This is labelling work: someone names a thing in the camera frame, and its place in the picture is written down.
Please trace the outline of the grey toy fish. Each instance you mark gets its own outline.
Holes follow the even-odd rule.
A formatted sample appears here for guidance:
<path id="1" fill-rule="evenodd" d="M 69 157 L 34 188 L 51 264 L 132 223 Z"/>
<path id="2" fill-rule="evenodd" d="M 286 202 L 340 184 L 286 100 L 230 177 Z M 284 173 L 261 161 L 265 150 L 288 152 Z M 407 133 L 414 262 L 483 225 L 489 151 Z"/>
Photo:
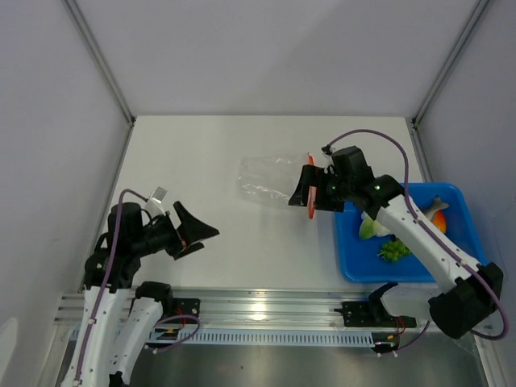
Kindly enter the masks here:
<path id="1" fill-rule="evenodd" d="M 450 205 L 444 202 L 439 195 L 436 195 L 433 198 L 431 205 L 426 208 L 423 213 L 430 221 L 432 221 L 439 211 L 446 210 L 449 206 Z"/>

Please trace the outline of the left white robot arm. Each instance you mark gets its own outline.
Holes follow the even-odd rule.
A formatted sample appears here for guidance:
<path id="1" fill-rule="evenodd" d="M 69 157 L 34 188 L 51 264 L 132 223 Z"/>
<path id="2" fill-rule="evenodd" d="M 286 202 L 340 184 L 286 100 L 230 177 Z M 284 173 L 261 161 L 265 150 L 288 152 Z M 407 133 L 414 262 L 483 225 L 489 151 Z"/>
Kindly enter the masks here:
<path id="1" fill-rule="evenodd" d="M 181 202 L 174 202 L 173 209 L 179 226 L 153 200 L 145 206 L 123 202 L 111 208 L 108 230 L 85 263 L 81 325 L 63 386 L 127 386 L 158 322 L 200 323 L 195 314 L 178 314 L 170 285 L 133 285 L 143 258 L 166 252 L 178 260 L 219 234 Z"/>

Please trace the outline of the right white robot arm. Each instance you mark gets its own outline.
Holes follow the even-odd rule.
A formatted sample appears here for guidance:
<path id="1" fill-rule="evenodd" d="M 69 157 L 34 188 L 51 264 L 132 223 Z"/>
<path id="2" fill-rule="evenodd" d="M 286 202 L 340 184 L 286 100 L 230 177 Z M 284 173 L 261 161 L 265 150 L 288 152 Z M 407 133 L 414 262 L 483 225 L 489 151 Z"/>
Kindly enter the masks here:
<path id="1" fill-rule="evenodd" d="M 307 206 L 311 189 L 316 190 L 316 209 L 341 212 L 345 202 L 351 202 L 379 221 L 409 248 L 438 286 L 434 295 L 396 283 L 379 288 L 368 305 L 368 316 L 375 324 L 383 326 L 407 316 L 433 322 L 453 339 L 467 332 L 485 338 L 476 327 L 499 313 L 502 329 L 494 339 L 507 336 L 510 319 L 501 303 L 502 270 L 495 263 L 481 264 L 439 232 L 416 209 L 407 185 L 390 175 L 374 177 L 367 165 L 325 169 L 305 164 L 289 204 Z"/>

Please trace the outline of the clear zip bag orange zipper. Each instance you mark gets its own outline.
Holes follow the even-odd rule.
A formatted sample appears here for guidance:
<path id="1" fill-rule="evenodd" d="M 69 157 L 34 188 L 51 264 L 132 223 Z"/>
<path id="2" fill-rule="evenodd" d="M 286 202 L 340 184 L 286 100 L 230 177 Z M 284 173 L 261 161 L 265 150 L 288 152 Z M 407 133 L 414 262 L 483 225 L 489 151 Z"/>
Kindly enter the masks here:
<path id="1" fill-rule="evenodd" d="M 289 200 L 305 164 L 314 165 L 309 152 L 242 158 L 237 178 L 242 199 L 275 210 L 301 210 Z"/>

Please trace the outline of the white toy cauliflower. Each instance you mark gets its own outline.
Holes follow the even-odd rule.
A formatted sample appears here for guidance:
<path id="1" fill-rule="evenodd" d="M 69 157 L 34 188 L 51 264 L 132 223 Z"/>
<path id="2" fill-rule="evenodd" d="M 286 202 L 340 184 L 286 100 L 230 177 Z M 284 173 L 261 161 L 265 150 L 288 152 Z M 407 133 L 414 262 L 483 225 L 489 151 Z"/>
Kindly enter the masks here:
<path id="1" fill-rule="evenodd" d="M 372 237 L 385 237 L 392 232 L 382 226 L 377 220 L 373 220 L 365 211 L 361 213 L 361 224 L 359 228 L 360 239 L 371 239 Z"/>

